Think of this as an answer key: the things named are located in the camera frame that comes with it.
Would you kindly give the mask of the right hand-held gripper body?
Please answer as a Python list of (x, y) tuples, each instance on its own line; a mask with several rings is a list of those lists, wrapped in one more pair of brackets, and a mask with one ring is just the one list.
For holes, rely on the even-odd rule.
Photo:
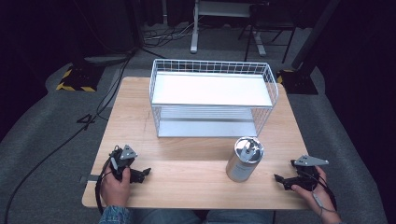
[(317, 171), (317, 166), (328, 165), (329, 161), (309, 155), (302, 155), (296, 160), (291, 160), (290, 163), (296, 169), (298, 175), (293, 180), (292, 184), (312, 191), (318, 184), (319, 173)]

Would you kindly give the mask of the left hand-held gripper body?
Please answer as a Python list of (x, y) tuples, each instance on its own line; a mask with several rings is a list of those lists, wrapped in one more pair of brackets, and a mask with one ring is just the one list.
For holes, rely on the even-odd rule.
[(128, 168), (131, 173), (130, 166), (136, 157), (137, 153), (128, 145), (125, 145), (124, 148), (115, 146), (115, 149), (110, 154), (110, 168), (117, 180), (122, 180), (122, 174), (126, 168)]

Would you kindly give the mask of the person's left hand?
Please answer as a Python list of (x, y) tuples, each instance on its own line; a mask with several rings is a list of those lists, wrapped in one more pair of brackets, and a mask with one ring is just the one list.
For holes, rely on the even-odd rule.
[(130, 169), (125, 168), (122, 173), (122, 180), (119, 181), (112, 174), (109, 166), (106, 168), (106, 176), (101, 184), (101, 196), (107, 206), (125, 207), (128, 203), (131, 192)]

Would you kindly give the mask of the person's right hand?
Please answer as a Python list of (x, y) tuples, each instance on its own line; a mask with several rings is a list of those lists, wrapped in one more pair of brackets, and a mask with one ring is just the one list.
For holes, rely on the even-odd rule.
[(332, 204), (329, 194), (320, 184), (312, 191), (303, 189), (299, 186), (294, 186), (292, 190), (304, 199), (309, 208), (320, 217), (320, 220), (323, 218), (340, 218)]

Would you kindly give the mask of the silver metal can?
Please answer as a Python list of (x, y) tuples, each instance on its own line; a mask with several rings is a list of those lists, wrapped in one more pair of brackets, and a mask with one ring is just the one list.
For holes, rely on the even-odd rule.
[(257, 137), (239, 138), (226, 165), (226, 174), (234, 182), (245, 182), (264, 157), (264, 147)]

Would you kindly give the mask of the person's legs in jeans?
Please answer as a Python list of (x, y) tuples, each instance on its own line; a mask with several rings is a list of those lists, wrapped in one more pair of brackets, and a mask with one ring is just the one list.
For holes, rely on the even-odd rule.
[(198, 215), (192, 210), (135, 209), (133, 224), (273, 224), (273, 213), (264, 210), (209, 210)]

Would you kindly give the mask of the black yellow striped stand base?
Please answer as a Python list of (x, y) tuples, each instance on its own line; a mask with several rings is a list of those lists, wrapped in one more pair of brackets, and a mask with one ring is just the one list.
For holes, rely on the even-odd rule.
[(70, 65), (56, 87), (57, 91), (87, 91), (95, 92), (104, 73), (102, 66), (88, 66), (87, 68)]
[(277, 82), (282, 84), (287, 94), (317, 95), (318, 91), (310, 76), (301, 75), (297, 70), (283, 69), (276, 72)]

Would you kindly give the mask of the dark slanted stand pole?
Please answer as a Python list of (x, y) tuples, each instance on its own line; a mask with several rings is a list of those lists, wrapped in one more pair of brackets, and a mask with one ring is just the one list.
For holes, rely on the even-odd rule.
[(328, 21), (332, 17), (332, 14), (336, 10), (341, 0), (330, 0), (324, 8), (318, 21), (316, 22), (313, 30), (311, 31), (308, 38), (305, 40), (302, 48), (294, 58), (291, 67), (294, 69), (301, 69), (304, 65), (308, 65), (309, 58), (314, 54), (315, 45), (318, 42), (321, 32), (326, 27)]

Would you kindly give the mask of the black chair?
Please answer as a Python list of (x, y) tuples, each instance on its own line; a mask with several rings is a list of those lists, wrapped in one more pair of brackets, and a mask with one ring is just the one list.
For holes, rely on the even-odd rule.
[(238, 38), (241, 38), (245, 32), (248, 32), (244, 61), (248, 58), (249, 49), (252, 45), (251, 40), (254, 36), (259, 35), (262, 32), (276, 32), (276, 36), (270, 42), (270, 45), (274, 46), (276, 39), (283, 32), (287, 31), (290, 32), (289, 40), (285, 44), (279, 44), (280, 47), (286, 48), (282, 58), (282, 62), (285, 62), (296, 30), (296, 23), (294, 18), (291, 16), (290, 11), (282, 3), (266, 2), (250, 5), (248, 12), (249, 16), (247, 25), (238, 36)]

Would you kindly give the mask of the white desk frame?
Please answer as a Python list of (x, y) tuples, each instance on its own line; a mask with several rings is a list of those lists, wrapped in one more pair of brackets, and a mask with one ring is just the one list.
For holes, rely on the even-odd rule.
[(198, 37), (199, 37), (198, 22), (201, 16), (248, 18), (249, 6), (250, 3), (194, 0), (193, 30), (191, 35), (190, 52), (194, 54), (198, 51)]

